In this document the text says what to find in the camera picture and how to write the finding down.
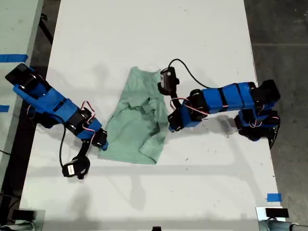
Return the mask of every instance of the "red and white wire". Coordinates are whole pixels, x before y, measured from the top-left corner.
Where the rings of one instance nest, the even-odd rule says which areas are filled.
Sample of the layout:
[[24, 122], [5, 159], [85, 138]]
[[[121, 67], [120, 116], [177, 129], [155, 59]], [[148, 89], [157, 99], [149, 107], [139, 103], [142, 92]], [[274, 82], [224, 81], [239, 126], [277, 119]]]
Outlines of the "red and white wire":
[[[89, 101], [86, 101], [86, 100], [82, 103], [82, 105], [81, 105], [81, 107], [80, 107], [81, 110], [84, 108], [84, 104], [85, 104], [85, 103], [87, 103], [87, 104], [89, 105], [90, 109], [94, 112], [93, 115], [87, 120], [87, 124], [89, 124], [89, 123], [90, 123], [90, 120], [92, 120], [92, 119], [95, 117], [95, 110], [92, 108], [92, 106], [91, 106], [91, 104], [89, 103]], [[92, 131], [92, 132], [95, 133], [95, 130], [90, 129], [90, 128], [86, 128], [86, 127], [83, 126], [83, 125], [82, 125], [82, 128], [83, 128], [84, 130], [86, 130], [86, 131]]]
[[[178, 97], [178, 98], [173, 98], [173, 99], [171, 99], [171, 100], [170, 100], [170, 106], [171, 106], [171, 108], [173, 109], [173, 111], [175, 111], [175, 107], [172, 105], [172, 101], [173, 101], [173, 100], [186, 100], [186, 101], [189, 102], [189, 100], [188, 100], [187, 98]], [[184, 105], [185, 105], [186, 107], [188, 107], [188, 108], [194, 110], [194, 111], [197, 111], [197, 112], [201, 113], [201, 114], [204, 114], [204, 115], [207, 115], [207, 116], [210, 114], [210, 113], [207, 113], [207, 112], [198, 110], [198, 109], [196, 109], [196, 108], [194, 108], [194, 107], [188, 106], [188, 105], [186, 105], [185, 103], [184, 103]]]

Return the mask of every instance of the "neighboring table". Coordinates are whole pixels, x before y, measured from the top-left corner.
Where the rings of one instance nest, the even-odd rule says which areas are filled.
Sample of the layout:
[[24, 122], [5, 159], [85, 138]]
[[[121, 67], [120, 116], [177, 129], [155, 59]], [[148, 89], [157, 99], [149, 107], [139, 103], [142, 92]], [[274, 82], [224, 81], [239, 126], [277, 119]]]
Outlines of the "neighboring table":
[[[27, 54], [30, 64], [43, 0], [0, 1], [0, 54]], [[12, 91], [4, 77], [18, 63], [0, 63], [0, 105], [9, 105], [8, 113], [0, 113], [0, 150], [11, 153], [19, 121], [22, 100]], [[0, 187], [9, 156], [0, 152]]]
[[[208, 86], [256, 82], [243, 0], [62, 0], [47, 80], [77, 105], [89, 100], [105, 126], [133, 66], [154, 71], [174, 58]], [[200, 88], [174, 66], [179, 97]], [[84, 180], [62, 176], [63, 126], [37, 126], [20, 207], [45, 210], [44, 231], [256, 231], [255, 207], [277, 186], [268, 141], [227, 135], [236, 114], [168, 133], [156, 166], [98, 159], [93, 147]], [[67, 132], [63, 162], [80, 146]]]

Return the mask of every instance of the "wire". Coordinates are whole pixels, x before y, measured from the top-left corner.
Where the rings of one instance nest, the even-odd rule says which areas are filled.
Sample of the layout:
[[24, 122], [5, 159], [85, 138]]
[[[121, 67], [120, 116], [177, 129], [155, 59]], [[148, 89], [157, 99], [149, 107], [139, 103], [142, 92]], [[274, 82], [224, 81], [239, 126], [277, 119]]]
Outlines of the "wire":
[[188, 73], [190, 74], [190, 76], [191, 76], [198, 84], [200, 84], [202, 87], [211, 88], [211, 87], [208, 87], [208, 86], [206, 86], [206, 85], [200, 83], [200, 82], [192, 75], [192, 73], [190, 72], [190, 70], [188, 69], [188, 67], [186, 66], [186, 64], [185, 64], [181, 59], [174, 59], [174, 60], [172, 60], [172, 61], [169, 63], [168, 68], [171, 66], [171, 64], [172, 64], [174, 61], [179, 61], [179, 62], [181, 62], [181, 63], [184, 65], [184, 67], [186, 68], [186, 70], [188, 71]]
[[94, 112], [94, 114], [87, 120], [87, 124], [89, 124], [90, 120], [92, 120], [94, 117], [95, 117], [95, 111], [94, 109], [92, 108], [91, 104], [89, 103], [89, 101], [84, 101], [81, 105], [81, 110], [84, 108], [84, 104], [85, 102], [87, 102], [87, 104], [89, 105], [89, 107], [91, 108], [91, 110]]
[[63, 124], [63, 136], [62, 136], [62, 139], [61, 139], [61, 143], [60, 143], [60, 149], [59, 149], [59, 161], [60, 161], [60, 165], [61, 167], [63, 168], [63, 163], [62, 163], [62, 146], [63, 146], [63, 142], [64, 142], [64, 138], [65, 138], [65, 133], [66, 133], [66, 127], [64, 125], [64, 120], [59, 117], [58, 115], [54, 115], [54, 114], [49, 114], [51, 117], [54, 116], [54, 117], [57, 117], [58, 119], [61, 120], [62, 124]]
[[4, 154], [7, 154], [7, 155], [11, 155], [11, 154], [9, 154], [9, 153], [7, 153], [7, 152], [5, 152], [5, 151], [2, 151], [2, 150], [0, 150], [0, 152], [2, 152], [2, 153], [4, 153]]
[[[258, 115], [260, 115], [260, 113], [264, 110], [264, 108], [265, 108], [265, 105], [262, 105], [262, 109], [258, 112]], [[251, 125], [250, 121], [249, 121], [249, 126], [251, 128], [258, 128], [258, 127], [260, 127], [262, 125], [262, 121], [261, 121], [260, 124], [257, 126], [257, 123], [259, 122], [257, 119], [255, 120], [255, 124], [254, 125]]]
[[186, 100], [186, 101], [189, 102], [189, 100], [188, 100], [187, 98], [181, 98], [181, 97], [172, 98], [172, 99], [170, 100], [170, 106], [171, 106], [171, 108], [173, 109], [173, 111], [175, 111], [175, 107], [172, 105], [172, 103], [173, 103], [174, 100]]
[[11, 208], [12, 208], [17, 202], [19, 202], [20, 200], [21, 200], [21, 198], [18, 198], [16, 201], [14, 201], [14, 202], [11, 204], [11, 206], [8, 208], [8, 211], [10, 212]]
[[29, 105], [29, 107], [28, 107], [28, 109], [27, 109], [27, 115], [28, 115], [28, 113], [29, 113], [29, 109], [30, 109], [30, 107], [31, 107], [31, 105]]
[[194, 111], [196, 111], [196, 112], [199, 112], [201, 114], [204, 114], [204, 115], [207, 115], [207, 116], [210, 115], [210, 113], [207, 113], [207, 112], [204, 112], [204, 111], [200, 111], [200, 110], [198, 110], [198, 109], [196, 109], [194, 107], [187, 106], [186, 104], [185, 104], [185, 106], [190, 108], [190, 109], [192, 109], [192, 110], [194, 110]]
[[[89, 101], [86, 101], [86, 100], [82, 103], [80, 109], [82, 110], [82, 109], [84, 108], [85, 102], [87, 102], [87, 104], [89, 105], [89, 107], [91, 108], [91, 110], [94, 112], [94, 114], [87, 120], [87, 124], [89, 124], [89, 123], [90, 123], [90, 120], [92, 120], [92, 119], [95, 117], [96, 114], [95, 114], [95, 110], [92, 108], [92, 106], [91, 106], [91, 104], [89, 103]], [[82, 128], [83, 128], [84, 130], [92, 131], [92, 132], [95, 133], [95, 130], [90, 129], [90, 128], [86, 128], [86, 127], [84, 127], [83, 125], [82, 125]]]
[[[175, 110], [174, 106], [171, 104], [173, 100], [186, 100], [186, 101], [190, 102], [187, 98], [180, 98], [180, 97], [178, 97], [178, 98], [173, 98], [173, 99], [170, 100], [170, 106], [172, 107], [173, 110]], [[186, 105], [185, 103], [184, 103], [184, 105], [185, 105], [186, 107], [188, 107], [188, 108], [194, 110], [194, 111], [197, 111], [197, 112], [201, 113], [201, 114], [204, 114], [204, 115], [207, 115], [207, 116], [210, 115], [210, 113], [207, 113], [207, 112], [204, 112], [204, 111], [200, 111], [200, 110], [198, 110], [198, 109], [196, 109], [196, 108], [194, 108], [194, 107], [191, 107], [191, 106]]]

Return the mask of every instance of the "white label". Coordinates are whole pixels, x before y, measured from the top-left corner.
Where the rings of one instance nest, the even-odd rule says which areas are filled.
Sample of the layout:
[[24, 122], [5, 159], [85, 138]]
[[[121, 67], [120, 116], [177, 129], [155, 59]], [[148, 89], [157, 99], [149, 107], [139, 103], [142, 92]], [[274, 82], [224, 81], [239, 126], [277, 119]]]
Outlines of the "white label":
[[74, 166], [73, 165], [67, 166], [67, 169], [68, 169], [68, 174], [69, 175], [74, 175], [75, 174]]

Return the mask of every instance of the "black cable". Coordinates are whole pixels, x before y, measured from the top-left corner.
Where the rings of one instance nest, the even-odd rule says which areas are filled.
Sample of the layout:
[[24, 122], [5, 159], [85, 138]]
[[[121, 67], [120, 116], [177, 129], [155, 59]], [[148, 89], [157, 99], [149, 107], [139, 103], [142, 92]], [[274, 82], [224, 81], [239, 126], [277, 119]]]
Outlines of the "black cable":
[[17, 203], [20, 201], [21, 198], [17, 199], [16, 201], [14, 201], [11, 206], [8, 208], [8, 211], [10, 212], [11, 208]]
[[62, 146], [63, 146], [63, 142], [64, 142], [64, 138], [65, 138], [65, 133], [66, 133], [66, 127], [64, 125], [64, 120], [59, 117], [58, 115], [54, 115], [54, 114], [49, 114], [51, 117], [54, 116], [54, 117], [57, 117], [61, 120], [62, 124], [63, 124], [63, 127], [64, 127], [64, 130], [63, 130], [63, 136], [62, 136], [62, 139], [61, 139], [61, 143], [60, 143], [60, 150], [59, 150], [59, 161], [60, 161], [60, 165], [61, 165], [61, 168], [63, 168], [63, 164], [62, 164]]
[[2, 150], [0, 150], [0, 152], [2, 152], [2, 153], [4, 153], [4, 154], [7, 154], [7, 155], [11, 155], [11, 154], [9, 154], [9, 153], [7, 153], [7, 152], [5, 152], [5, 151], [2, 151]]
[[185, 64], [181, 59], [174, 59], [174, 60], [172, 60], [172, 61], [169, 63], [168, 68], [171, 66], [171, 64], [172, 64], [174, 61], [179, 61], [179, 62], [181, 62], [181, 63], [184, 65], [184, 67], [186, 68], [186, 70], [188, 71], [188, 73], [190, 74], [190, 76], [191, 76], [197, 83], [199, 83], [202, 87], [210, 88], [210, 87], [208, 87], [208, 86], [203, 85], [202, 83], [200, 83], [200, 82], [192, 75], [192, 73], [190, 72], [190, 70], [188, 69], [188, 67], [186, 66], [186, 64]]

